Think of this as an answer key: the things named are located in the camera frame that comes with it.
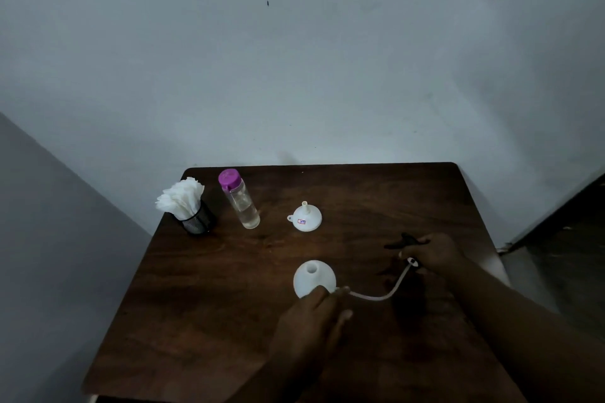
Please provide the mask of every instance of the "white tissue paper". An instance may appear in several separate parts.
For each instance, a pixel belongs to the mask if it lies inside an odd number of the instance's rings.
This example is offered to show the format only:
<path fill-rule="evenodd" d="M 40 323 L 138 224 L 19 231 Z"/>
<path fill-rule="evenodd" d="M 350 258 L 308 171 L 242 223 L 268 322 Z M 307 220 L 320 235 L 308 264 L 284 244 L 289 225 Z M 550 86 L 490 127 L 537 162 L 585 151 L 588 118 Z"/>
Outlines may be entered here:
<path fill-rule="evenodd" d="M 188 220 L 200 210 L 202 193 L 204 186 L 193 177 L 187 177 L 164 190 L 155 202 L 155 208 L 171 213 L 178 220 Z"/>

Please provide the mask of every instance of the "transparent water bottle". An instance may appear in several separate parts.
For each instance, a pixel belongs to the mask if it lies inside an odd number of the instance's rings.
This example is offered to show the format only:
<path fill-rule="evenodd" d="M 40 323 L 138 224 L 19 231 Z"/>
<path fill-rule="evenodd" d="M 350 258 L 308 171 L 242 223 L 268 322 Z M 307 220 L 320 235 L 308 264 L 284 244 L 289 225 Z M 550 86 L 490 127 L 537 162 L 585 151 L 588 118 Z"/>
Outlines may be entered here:
<path fill-rule="evenodd" d="M 218 183 L 221 184 L 225 196 L 231 202 L 244 228 L 248 230 L 256 228 L 261 222 L 261 217 L 237 169 L 225 169 L 218 175 Z"/>

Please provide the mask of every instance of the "white wall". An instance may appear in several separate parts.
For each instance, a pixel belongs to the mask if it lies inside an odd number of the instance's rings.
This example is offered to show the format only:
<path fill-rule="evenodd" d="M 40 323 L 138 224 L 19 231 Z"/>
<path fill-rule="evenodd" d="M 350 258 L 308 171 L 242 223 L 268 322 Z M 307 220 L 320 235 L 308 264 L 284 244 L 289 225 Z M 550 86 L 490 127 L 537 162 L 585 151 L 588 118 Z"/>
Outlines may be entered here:
<path fill-rule="evenodd" d="M 0 110 L 149 232 L 194 165 L 454 161 L 501 246 L 605 166 L 604 21 L 603 0 L 0 0 Z"/>
<path fill-rule="evenodd" d="M 149 234 L 0 113 L 0 389 L 83 402 Z"/>

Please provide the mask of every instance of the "black mesh cup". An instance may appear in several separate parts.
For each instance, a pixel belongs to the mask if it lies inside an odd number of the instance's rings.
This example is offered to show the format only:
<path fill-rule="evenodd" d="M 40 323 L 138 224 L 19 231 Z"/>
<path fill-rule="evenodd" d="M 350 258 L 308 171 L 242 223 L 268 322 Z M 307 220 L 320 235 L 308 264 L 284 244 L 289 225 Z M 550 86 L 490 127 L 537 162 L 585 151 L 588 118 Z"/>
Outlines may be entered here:
<path fill-rule="evenodd" d="M 216 216 L 210 212 L 210 209 L 204 201 L 200 199 L 200 210 L 193 217 L 187 220 L 179 220 L 183 228 L 191 234 L 204 234 L 213 229 L 216 224 Z"/>

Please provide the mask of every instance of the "person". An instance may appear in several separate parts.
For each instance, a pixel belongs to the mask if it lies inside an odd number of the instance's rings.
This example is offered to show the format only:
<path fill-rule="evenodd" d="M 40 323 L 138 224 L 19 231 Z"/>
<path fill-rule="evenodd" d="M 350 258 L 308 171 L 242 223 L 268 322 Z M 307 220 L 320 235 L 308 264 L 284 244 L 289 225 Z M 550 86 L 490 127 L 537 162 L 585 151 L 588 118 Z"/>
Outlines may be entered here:
<path fill-rule="evenodd" d="M 414 257 L 444 277 L 459 305 L 528 401 L 605 402 L 605 346 L 505 286 L 468 260 L 446 234 L 419 239 Z M 352 311 L 349 290 L 322 286 L 301 298 L 277 324 L 269 359 L 228 403 L 294 402 L 334 353 Z"/>

